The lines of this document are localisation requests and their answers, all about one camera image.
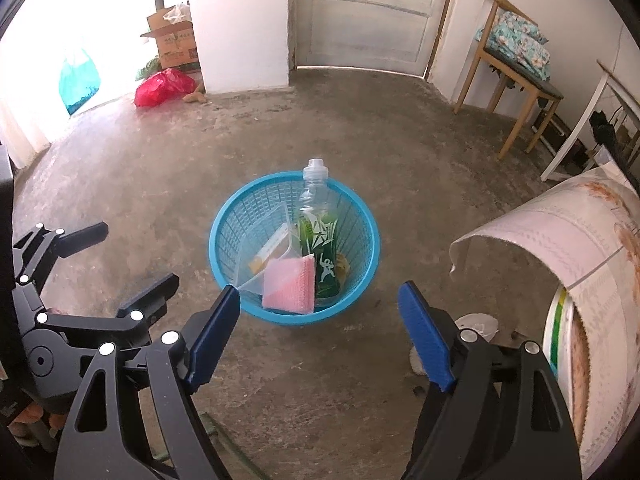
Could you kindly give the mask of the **floral tablecloth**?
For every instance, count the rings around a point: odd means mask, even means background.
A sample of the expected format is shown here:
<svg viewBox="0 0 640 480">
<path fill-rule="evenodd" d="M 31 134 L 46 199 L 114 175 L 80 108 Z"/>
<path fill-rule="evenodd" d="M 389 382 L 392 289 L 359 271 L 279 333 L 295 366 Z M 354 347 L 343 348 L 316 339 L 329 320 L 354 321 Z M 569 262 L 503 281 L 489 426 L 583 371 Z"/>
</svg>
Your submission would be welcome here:
<svg viewBox="0 0 640 480">
<path fill-rule="evenodd" d="M 559 281 L 542 351 L 590 478 L 639 407 L 639 197 L 607 162 L 459 237 L 449 247 L 455 269 L 479 236 L 525 249 Z"/>
</svg>

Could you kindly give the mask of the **stacked cardboard boxes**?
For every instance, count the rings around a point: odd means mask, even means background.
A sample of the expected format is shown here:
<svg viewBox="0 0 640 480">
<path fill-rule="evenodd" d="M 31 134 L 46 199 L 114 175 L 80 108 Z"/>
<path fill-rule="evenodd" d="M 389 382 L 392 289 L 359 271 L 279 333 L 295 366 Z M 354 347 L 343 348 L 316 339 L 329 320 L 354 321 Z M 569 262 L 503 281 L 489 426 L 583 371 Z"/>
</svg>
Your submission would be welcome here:
<svg viewBox="0 0 640 480">
<path fill-rule="evenodd" d="M 149 31 L 142 38 L 155 40 L 160 66 L 177 68 L 198 62 L 191 8 L 180 2 L 167 9 L 160 9 L 146 18 Z"/>
</svg>

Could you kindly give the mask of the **red plastic bag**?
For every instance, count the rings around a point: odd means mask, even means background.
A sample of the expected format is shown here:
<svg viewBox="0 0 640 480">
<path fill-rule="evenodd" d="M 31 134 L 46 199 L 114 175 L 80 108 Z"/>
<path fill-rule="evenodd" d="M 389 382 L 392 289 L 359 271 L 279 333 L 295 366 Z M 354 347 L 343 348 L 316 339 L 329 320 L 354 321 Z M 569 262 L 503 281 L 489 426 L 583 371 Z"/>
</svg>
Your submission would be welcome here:
<svg viewBox="0 0 640 480">
<path fill-rule="evenodd" d="M 196 81 L 176 68 L 166 68 L 140 84 L 134 92 L 136 107 L 156 107 L 167 100 L 180 98 L 196 90 Z"/>
</svg>

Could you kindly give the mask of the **clear plastic bag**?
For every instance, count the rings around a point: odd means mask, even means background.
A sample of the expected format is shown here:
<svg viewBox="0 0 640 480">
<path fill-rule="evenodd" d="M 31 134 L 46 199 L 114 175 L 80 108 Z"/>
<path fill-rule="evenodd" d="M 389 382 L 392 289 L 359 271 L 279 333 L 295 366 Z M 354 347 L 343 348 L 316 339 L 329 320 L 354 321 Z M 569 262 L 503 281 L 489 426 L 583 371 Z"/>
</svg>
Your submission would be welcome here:
<svg viewBox="0 0 640 480">
<path fill-rule="evenodd" d="M 277 203 L 241 236 L 233 285 L 240 292 L 261 295 L 268 262 L 298 256 L 297 226 L 286 203 Z"/>
</svg>

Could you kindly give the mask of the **green plastic bottle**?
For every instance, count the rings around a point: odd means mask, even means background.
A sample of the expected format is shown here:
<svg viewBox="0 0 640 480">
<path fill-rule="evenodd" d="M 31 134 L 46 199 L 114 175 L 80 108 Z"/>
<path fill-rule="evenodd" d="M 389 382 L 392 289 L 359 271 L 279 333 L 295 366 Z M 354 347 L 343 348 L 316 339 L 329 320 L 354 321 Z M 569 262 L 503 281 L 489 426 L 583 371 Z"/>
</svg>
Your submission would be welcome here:
<svg viewBox="0 0 640 480">
<path fill-rule="evenodd" d="M 324 307 L 340 294 L 337 276 L 337 213 L 329 201 L 329 168 L 312 158 L 303 170 L 297 229 L 300 252 L 314 259 L 314 300 Z"/>
</svg>

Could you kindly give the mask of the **white long table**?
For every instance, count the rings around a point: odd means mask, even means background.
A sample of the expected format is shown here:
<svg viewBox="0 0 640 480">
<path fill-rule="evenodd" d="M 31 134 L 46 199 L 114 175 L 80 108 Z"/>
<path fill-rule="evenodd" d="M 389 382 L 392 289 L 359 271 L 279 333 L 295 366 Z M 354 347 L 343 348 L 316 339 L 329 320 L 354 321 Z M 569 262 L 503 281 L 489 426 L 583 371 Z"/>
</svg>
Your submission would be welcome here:
<svg viewBox="0 0 640 480">
<path fill-rule="evenodd" d="M 570 178 L 570 175 L 562 169 L 559 169 L 559 166 L 561 166 L 561 162 L 578 140 L 578 136 L 582 133 L 582 129 L 585 125 L 590 125 L 596 147 L 590 152 L 589 162 L 582 172 L 585 172 L 594 166 L 604 164 L 606 156 L 608 156 L 608 159 L 611 159 L 613 162 L 616 162 L 618 166 L 621 166 L 622 169 L 620 171 L 623 174 L 626 174 L 628 179 L 632 180 L 632 177 L 629 174 L 629 168 L 632 166 L 632 162 L 626 159 L 625 148 L 617 144 L 617 136 L 614 126 L 608 121 L 608 118 L 602 110 L 596 110 L 596 105 L 598 104 L 605 88 L 610 87 L 614 96 L 616 96 L 620 101 L 620 107 L 625 111 L 627 117 L 631 119 L 636 127 L 639 127 L 639 100 L 604 64 L 600 61 L 598 61 L 598 64 L 603 75 L 597 84 L 596 90 L 594 90 L 592 98 L 586 106 L 585 111 L 582 113 L 582 116 L 580 116 L 576 127 L 572 130 L 568 138 L 560 146 L 559 151 L 554 155 L 550 164 L 540 175 L 540 180 L 542 182 L 548 180 L 561 182 Z"/>
</svg>

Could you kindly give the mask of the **black cloth on box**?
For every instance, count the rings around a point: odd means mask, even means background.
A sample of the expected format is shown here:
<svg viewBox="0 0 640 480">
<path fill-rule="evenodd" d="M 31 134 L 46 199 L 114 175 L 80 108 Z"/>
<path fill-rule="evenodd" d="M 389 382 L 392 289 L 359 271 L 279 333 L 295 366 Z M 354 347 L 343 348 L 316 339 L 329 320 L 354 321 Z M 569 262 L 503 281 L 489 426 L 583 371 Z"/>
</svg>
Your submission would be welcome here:
<svg viewBox="0 0 640 480">
<path fill-rule="evenodd" d="M 613 125 L 606 119 L 606 115 L 600 110 L 595 110 L 589 117 L 593 139 L 598 145 L 604 146 L 612 156 L 616 165 L 620 167 L 626 177 L 630 176 L 627 159 L 622 146 L 617 141 Z"/>
</svg>

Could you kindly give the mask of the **wooden chair with cushion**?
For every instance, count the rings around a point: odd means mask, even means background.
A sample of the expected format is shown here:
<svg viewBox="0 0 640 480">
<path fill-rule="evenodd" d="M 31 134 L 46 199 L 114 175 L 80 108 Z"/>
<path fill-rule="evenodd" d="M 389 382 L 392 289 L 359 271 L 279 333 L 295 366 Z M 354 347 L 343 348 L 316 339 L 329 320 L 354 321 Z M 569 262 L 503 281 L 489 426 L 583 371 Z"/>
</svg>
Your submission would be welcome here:
<svg viewBox="0 0 640 480">
<path fill-rule="evenodd" d="M 562 99 L 564 99 L 564 96 L 562 95 L 562 92 L 555 88 L 553 84 L 550 84 L 550 82 L 542 81 L 533 75 L 526 73 L 525 68 L 518 64 L 518 62 L 509 60 L 505 55 L 499 53 L 496 48 L 488 46 L 490 29 L 492 25 L 495 24 L 495 19 L 499 10 L 512 12 L 521 18 L 526 18 L 526 20 L 528 20 L 528 16 L 514 6 L 514 4 L 510 3 L 509 0 L 492 0 L 488 18 L 484 24 L 482 36 L 480 36 L 480 40 L 478 40 L 478 45 L 475 49 L 471 66 L 466 74 L 457 102 L 454 104 L 454 114 L 457 114 L 457 112 L 461 110 L 481 62 L 486 63 L 500 75 L 497 87 L 495 88 L 487 107 L 489 113 L 493 113 L 495 111 L 503 92 L 506 90 L 506 86 L 510 81 L 520 86 L 526 92 L 527 98 L 521 108 L 520 114 L 518 115 L 518 120 L 511 129 L 511 132 L 502 144 L 498 153 L 498 159 L 503 159 L 518 137 L 521 128 L 525 125 L 534 106 L 541 101 L 541 109 L 544 110 L 546 114 L 544 114 L 544 120 L 532 137 L 532 140 L 529 141 L 526 152 L 529 153 L 535 147 Z"/>
</svg>

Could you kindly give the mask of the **floral fabric on chair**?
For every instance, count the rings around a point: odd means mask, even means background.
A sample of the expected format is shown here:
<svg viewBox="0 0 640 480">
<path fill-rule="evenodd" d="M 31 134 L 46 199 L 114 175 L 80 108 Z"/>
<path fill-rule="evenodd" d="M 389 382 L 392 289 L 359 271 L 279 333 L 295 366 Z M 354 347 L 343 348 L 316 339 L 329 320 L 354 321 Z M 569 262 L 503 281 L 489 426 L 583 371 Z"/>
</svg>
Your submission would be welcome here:
<svg viewBox="0 0 640 480">
<path fill-rule="evenodd" d="M 548 81 L 550 53 L 544 46 L 548 39 L 528 18 L 512 11 L 497 12 L 486 47 L 523 66 L 529 73 Z"/>
</svg>

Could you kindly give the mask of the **pink sponge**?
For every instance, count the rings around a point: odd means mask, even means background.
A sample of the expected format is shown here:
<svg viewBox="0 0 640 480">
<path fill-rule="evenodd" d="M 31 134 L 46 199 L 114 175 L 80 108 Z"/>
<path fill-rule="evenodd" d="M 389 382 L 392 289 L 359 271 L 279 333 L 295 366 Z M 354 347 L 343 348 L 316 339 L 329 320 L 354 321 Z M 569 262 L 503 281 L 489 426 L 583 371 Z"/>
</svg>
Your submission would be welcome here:
<svg viewBox="0 0 640 480">
<path fill-rule="evenodd" d="M 314 312 L 314 256 L 271 260 L 264 273 L 262 306 L 293 314 Z"/>
</svg>

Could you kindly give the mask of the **blue plastic waste basket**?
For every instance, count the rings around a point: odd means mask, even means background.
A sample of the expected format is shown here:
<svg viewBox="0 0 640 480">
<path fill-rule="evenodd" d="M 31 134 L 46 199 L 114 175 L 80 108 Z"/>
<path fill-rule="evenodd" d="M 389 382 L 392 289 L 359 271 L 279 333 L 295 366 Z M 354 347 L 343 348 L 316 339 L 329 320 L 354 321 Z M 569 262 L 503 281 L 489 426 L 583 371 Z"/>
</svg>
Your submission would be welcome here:
<svg viewBox="0 0 640 480">
<path fill-rule="evenodd" d="M 262 276 L 248 264 L 282 226 L 288 224 L 283 257 L 299 255 L 296 222 L 303 174 L 267 174 L 235 191 L 218 211 L 208 240 L 208 261 L 217 284 L 240 291 L 241 308 L 255 318 L 282 326 L 302 326 L 333 318 L 351 307 L 371 284 L 380 262 L 378 225 L 367 204 L 348 186 L 328 181 L 328 203 L 337 214 L 337 252 L 349 269 L 340 294 L 309 314 L 268 310 L 262 306 Z"/>
</svg>

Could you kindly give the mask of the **grey wooden door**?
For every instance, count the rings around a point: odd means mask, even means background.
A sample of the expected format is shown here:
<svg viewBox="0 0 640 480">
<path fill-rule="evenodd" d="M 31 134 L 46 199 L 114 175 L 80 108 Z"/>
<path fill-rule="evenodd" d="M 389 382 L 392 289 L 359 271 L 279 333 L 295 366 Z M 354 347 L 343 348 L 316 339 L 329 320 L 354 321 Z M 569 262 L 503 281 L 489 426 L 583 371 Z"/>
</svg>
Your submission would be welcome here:
<svg viewBox="0 0 640 480">
<path fill-rule="evenodd" d="M 292 0 L 296 67 L 422 77 L 446 0 Z"/>
</svg>

